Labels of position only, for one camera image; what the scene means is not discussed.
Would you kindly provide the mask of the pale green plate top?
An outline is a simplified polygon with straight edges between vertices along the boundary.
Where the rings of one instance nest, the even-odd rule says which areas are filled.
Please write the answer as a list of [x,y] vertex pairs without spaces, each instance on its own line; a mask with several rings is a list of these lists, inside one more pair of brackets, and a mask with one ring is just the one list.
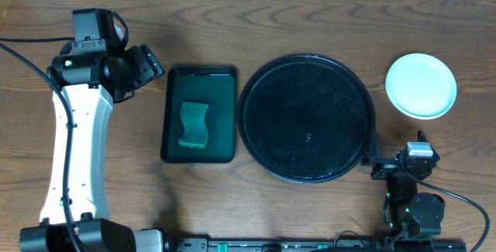
[[393,106],[415,119],[436,119],[456,101],[457,85],[452,71],[428,54],[407,54],[389,68],[385,90]]

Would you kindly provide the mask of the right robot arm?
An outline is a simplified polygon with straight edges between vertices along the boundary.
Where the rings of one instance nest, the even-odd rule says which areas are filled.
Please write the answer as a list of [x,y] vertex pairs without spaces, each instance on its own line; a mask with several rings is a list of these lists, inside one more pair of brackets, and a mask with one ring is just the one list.
[[439,155],[419,130],[417,140],[408,142],[394,158],[378,153],[377,137],[361,164],[371,168],[374,180],[386,181],[383,219],[391,228],[382,245],[388,251],[420,249],[433,251],[433,238],[441,234],[446,203],[439,195],[419,192],[418,184],[430,176]]

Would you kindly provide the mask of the green wavy sponge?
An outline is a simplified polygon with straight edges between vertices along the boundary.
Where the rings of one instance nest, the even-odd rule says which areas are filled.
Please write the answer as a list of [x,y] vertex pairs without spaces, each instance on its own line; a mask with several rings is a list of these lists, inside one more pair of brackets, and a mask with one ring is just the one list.
[[184,132],[178,143],[182,147],[204,149],[208,141],[208,128],[205,115],[208,105],[197,102],[184,102],[180,117]]

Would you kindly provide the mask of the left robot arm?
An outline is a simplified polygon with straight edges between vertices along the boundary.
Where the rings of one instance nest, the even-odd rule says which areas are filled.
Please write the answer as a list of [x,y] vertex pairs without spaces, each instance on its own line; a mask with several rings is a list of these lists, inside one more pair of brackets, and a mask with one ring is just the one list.
[[74,43],[53,59],[56,137],[40,224],[20,232],[22,251],[165,251],[161,230],[134,231],[109,218],[105,141],[115,103],[164,72],[146,45],[109,52]]

